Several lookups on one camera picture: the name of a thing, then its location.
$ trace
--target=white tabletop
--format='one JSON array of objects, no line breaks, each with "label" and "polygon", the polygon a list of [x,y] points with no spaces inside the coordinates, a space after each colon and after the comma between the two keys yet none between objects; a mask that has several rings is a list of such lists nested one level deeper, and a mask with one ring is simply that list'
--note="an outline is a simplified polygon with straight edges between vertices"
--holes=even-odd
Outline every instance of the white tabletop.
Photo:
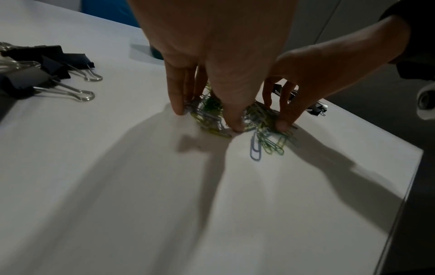
[{"label": "white tabletop", "polygon": [[420,149],[330,104],[257,163],[252,133],[172,113],[140,29],[31,0],[2,0],[0,25],[104,77],[65,81],[93,101],[34,96],[0,123],[0,274],[374,272]]}]

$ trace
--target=pile of paper clips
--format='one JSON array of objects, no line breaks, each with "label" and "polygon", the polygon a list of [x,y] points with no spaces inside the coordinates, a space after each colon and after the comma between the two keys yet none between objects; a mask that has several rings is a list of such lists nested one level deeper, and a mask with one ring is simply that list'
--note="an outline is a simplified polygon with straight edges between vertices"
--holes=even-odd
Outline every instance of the pile of paper clips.
[{"label": "pile of paper clips", "polygon": [[[193,100],[186,108],[203,130],[225,138],[232,137],[228,126],[222,122],[222,104],[211,92]],[[278,111],[266,108],[258,101],[246,109],[245,132],[254,131],[250,147],[250,156],[254,161],[261,160],[262,151],[267,154],[283,155],[287,142],[295,144],[296,139],[291,131],[281,133],[275,130],[274,125],[278,115]]]},{"label": "pile of paper clips", "polygon": [[4,57],[0,59],[0,90],[16,99],[47,92],[91,101],[95,98],[92,91],[65,85],[61,79],[71,78],[69,72],[79,74],[85,81],[103,79],[92,71],[95,66],[85,54],[64,53],[59,45],[21,47],[0,42],[0,54]]}]

